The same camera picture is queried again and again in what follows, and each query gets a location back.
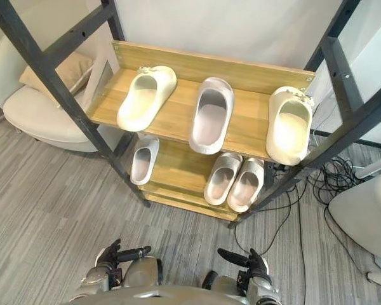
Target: tangled wires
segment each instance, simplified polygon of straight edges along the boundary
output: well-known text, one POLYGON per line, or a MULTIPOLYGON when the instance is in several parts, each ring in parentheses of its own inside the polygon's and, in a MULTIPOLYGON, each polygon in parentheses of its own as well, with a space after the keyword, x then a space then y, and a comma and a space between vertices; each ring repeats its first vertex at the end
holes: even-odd
POLYGON ((308 176, 308 183, 313 186, 313 196, 323 205, 329 205, 332 198, 364 180, 356 178, 353 164, 337 156, 325 163, 316 177, 308 176))

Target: wooden shelf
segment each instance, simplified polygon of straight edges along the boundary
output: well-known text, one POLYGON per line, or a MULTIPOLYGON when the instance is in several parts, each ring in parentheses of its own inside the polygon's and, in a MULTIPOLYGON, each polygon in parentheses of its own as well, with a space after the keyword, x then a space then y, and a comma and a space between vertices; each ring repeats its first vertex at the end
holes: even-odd
MULTIPOLYGON (((150 181, 139 187, 145 198, 220 219, 236 219, 237 213, 226 203, 209 205, 203 197, 218 154, 198 154, 189 148, 201 83, 215 76, 226 80, 234 91, 234 109, 222 150, 270 161, 265 151, 269 97, 282 86, 305 91, 314 73, 121 41, 115 41, 113 46, 121 69, 88 109, 92 122, 118 128, 117 112, 139 67, 166 65, 178 79, 175 91, 144 130, 160 139, 150 181)), ((127 158, 131 160, 132 155, 128 153, 127 158)))
POLYGON ((160 140, 150 182, 140 189, 146 198, 156 202, 176 202, 179 208, 234 220, 237 213, 226 203, 213 206, 203 198, 204 186, 216 158, 217 155, 198 154, 187 144, 160 140))
POLYGON ((231 213, 222 213, 220 211, 216 211, 214 209, 210 208, 201 208, 195 204, 191 203, 186 203, 186 202, 181 202, 177 200, 173 200, 171 198, 165 198, 162 196, 158 195, 153 195, 153 194, 145 194, 145 198, 154 202, 162 203, 164 205, 170 205, 171 207, 176 207, 176 208, 183 208, 184 210, 192 211, 192 212, 197 212, 201 214, 205 214, 208 216, 224 219, 224 220, 229 220, 233 221, 236 219, 237 214, 231 214, 231 213))
MULTIPOLYGON (((117 127, 117 112, 136 75, 133 70, 120 70, 114 75, 88 111, 89 118, 117 127)), ((200 83, 179 79, 177 88, 144 132, 188 143, 199 86, 200 83)), ((234 90, 234 94, 236 103, 222 150, 269 160, 265 151, 269 95, 242 90, 234 90)))
POLYGON ((117 112, 137 75, 135 69, 141 65, 168 65, 177 74, 177 87, 144 132, 188 143, 201 82, 208 76, 222 77, 233 87, 236 98, 222 150, 267 161, 270 160, 265 151, 270 94, 280 86, 306 88, 314 77, 312 72, 297 69, 242 63, 137 44, 118 42, 114 47, 122 69, 107 83, 88 110, 93 122, 117 127, 117 112))

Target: white armchair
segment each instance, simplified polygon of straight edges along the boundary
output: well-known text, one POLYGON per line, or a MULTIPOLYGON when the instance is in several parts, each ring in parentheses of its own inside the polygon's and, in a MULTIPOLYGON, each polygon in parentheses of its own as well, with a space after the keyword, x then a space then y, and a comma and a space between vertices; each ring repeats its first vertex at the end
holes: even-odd
MULTIPOLYGON (((18 79, 27 64, 12 43, 0 41, 0 107, 5 118, 15 127, 45 143, 73 151, 94 152, 95 146, 75 125, 67 113, 57 108, 50 98, 18 79)), ((81 102, 84 90, 76 96, 81 102)), ((111 149, 114 149, 123 131, 100 125, 98 131, 111 149)))
MULTIPOLYGON (((21 18, 38 45, 45 49, 88 12, 84 0, 42 1, 24 12, 21 18), (59 14, 63 16, 62 23, 59 22, 59 14)), ((100 49, 105 48, 105 44, 100 46, 100 49)), ((100 80, 99 84, 90 81, 90 94, 85 94, 83 88, 75 95, 81 106, 89 104, 91 97, 96 96, 105 81, 112 76, 108 65, 103 68, 104 54, 99 54, 98 50, 98 41, 92 36, 77 49, 79 53, 95 60, 97 71, 103 71, 99 78, 95 77, 100 80)), ((53 146, 73 151, 97 151, 64 110, 57 108, 47 95, 18 81, 26 66, 27 63, 12 43, 3 37, 0 40, 0 108, 3 109, 5 118, 21 131, 53 146)), ((99 125, 98 131, 111 149, 117 146, 123 134, 122 130, 104 125, 99 125)))

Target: black cable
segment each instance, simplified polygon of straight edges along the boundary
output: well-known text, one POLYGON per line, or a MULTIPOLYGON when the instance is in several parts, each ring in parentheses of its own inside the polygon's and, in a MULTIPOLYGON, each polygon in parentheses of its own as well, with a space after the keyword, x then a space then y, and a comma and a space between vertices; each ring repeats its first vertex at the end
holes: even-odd
POLYGON ((274 237, 272 238, 272 240, 271 240, 271 242, 270 242, 268 248, 267 248, 266 250, 264 250, 262 253, 260 253, 260 255, 264 255, 264 254, 266 254, 266 253, 269 251, 269 249, 272 247, 272 244, 274 243, 274 241, 275 241, 275 239, 276 239, 276 237, 277 237, 277 235, 278 235, 279 230, 281 230, 282 226, 284 225, 284 223, 288 220, 289 216, 291 215, 291 198, 290 198, 289 193, 286 193, 286 195, 287 195, 287 197, 288 197, 288 201, 289 201, 289 203, 290 203, 290 204, 287 206, 287 207, 289 208, 289 209, 288 209, 288 213, 286 214, 284 220, 282 220, 282 223, 279 225, 277 231, 275 231, 274 237))
POLYGON ((298 222, 299 222, 300 253, 302 254, 302 265, 304 267, 304 305, 305 305, 306 303, 306 266, 305 266, 305 255, 304 255, 304 243, 302 239, 302 222, 300 218, 300 202, 299 201, 298 201, 298 222))
POLYGON ((237 226, 234 227, 234 239, 236 240, 237 245, 239 246, 239 248, 240 248, 242 251, 244 251, 244 252, 246 252, 248 255, 250 255, 250 252, 247 251, 246 249, 244 249, 244 248, 240 245, 239 240, 237 239, 236 229, 237 229, 237 226))
MULTIPOLYGON (((289 193, 286 193, 286 195, 287 195, 287 197, 288 197, 289 202, 291 203, 291 198, 290 198, 289 193)), ((264 250, 262 253, 260 253, 259 255, 264 255, 264 254, 266 254, 266 253, 269 251, 269 249, 271 248, 272 244, 274 243, 274 241, 275 241, 275 239, 276 239, 276 237, 277 237, 277 235, 278 235, 279 230, 281 230, 283 224, 288 220, 288 217, 291 215, 291 204, 289 204, 289 205, 286 206, 286 207, 289 208, 289 209, 288 209, 288 213, 286 214, 286 217, 284 218, 284 220, 282 221, 282 223, 278 226, 277 231, 275 232, 274 237, 272 237, 271 242, 270 242, 269 246, 267 247, 267 249, 265 249, 265 250, 264 250)), ((236 239, 236 243, 238 244, 238 246, 240 247, 240 249, 241 249, 242 251, 246 252, 247 254, 250 254, 249 251, 245 250, 245 249, 240 245, 240 242, 239 242, 238 239, 237 239, 236 229, 237 229, 237 226, 234 228, 234 238, 236 239)))

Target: white slipper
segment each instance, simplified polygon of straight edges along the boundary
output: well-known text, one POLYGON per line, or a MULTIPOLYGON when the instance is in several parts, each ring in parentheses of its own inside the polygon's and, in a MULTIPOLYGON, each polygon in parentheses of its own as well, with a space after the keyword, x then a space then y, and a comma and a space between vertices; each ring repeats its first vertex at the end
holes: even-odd
POLYGON ((217 159, 204 188, 204 198, 211 205, 221 205, 236 179, 243 158, 239 154, 225 152, 217 159))
POLYGON ((190 148, 201 154, 220 151, 233 107, 234 94, 230 85, 220 78, 205 79, 197 99, 190 148))
POLYGON ((117 113, 117 124, 129 132, 146 129, 177 85, 175 72, 165 66, 141 67, 117 113))
POLYGON ((267 153, 276 162, 296 165, 307 153, 312 99, 294 87, 278 88, 269 99, 267 153))
POLYGON ((264 184, 264 161, 248 158, 244 161, 240 172, 233 184, 227 204, 237 213, 248 210, 250 205, 257 200, 258 193, 264 184))
POLYGON ((131 165, 130 180, 132 183, 142 186, 150 180, 158 150, 159 140, 152 135, 146 135, 137 141, 131 165))

